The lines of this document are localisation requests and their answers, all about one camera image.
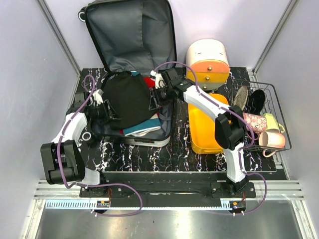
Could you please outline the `black cloth garment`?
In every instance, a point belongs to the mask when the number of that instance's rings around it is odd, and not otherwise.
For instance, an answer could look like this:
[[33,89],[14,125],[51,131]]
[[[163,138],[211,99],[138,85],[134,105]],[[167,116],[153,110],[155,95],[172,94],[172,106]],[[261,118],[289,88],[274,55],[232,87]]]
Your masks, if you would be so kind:
[[119,117],[110,121],[112,130],[136,126],[158,112],[157,109],[150,109],[150,89],[139,73],[119,72],[105,79],[101,89],[103,99]]

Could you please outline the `teal cream cartoon towel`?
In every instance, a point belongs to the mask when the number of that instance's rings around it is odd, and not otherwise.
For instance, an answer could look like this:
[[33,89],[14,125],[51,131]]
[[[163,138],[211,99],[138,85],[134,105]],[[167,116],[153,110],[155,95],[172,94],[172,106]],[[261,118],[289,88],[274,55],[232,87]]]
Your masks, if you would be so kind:
[[161,124],[158,115],[154,114],[150,119],[138,125],[123,129],[123,134],[124,136],[140,137],[146,135],[149,132],[159,130],[160,128]]

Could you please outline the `white black space suitcase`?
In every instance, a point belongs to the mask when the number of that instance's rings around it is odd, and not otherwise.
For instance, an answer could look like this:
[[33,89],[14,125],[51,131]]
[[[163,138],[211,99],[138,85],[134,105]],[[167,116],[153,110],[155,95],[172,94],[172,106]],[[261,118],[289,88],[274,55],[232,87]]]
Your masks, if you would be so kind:
[[[150,77],[152,70],[173,68],[176,45],[173,15],[166,0],[96,0],[78,12],[87,26],[106,70],[105,79],[123,71]],[[95,120],[96,140],[162,147],[172,131],[174,100],[160,107],[161,128],[144,136],[124,136],[123,129],[112,130],[110,121]]]

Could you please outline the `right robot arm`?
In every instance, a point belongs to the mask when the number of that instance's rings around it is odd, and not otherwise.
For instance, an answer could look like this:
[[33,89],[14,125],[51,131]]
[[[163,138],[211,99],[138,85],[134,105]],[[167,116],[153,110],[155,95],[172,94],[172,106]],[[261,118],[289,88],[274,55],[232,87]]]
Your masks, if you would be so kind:
[[190,79],[182,79],[174,68],[157,73],[151,71],[155,87],[151,88],[151,107],[163,106],[170,100],[180,100],[201,110],[215,123],[214,137],[223,148],[227,181],[224,189],[231,197],[238,197],[248,183],[243,169],[243,148],[247,133],[243,113],[238,106],[229,106],[211,97]]

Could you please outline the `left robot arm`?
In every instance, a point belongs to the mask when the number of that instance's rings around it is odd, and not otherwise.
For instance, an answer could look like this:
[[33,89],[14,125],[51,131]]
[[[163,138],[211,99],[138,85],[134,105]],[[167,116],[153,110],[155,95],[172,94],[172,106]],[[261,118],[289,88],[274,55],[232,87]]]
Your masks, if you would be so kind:
[[77,94],[67,110],[64,124],[58,135],[40,148],[45,179],[50,185],[75,185],[90,188],[96,197],[103,197],[108,190],[106,179],[98,171],[85,166],[78,148],[83,141],[92,144],[97,139],[92,130],[95,120],[117,120],[119,116],[102,98],[103,91]]

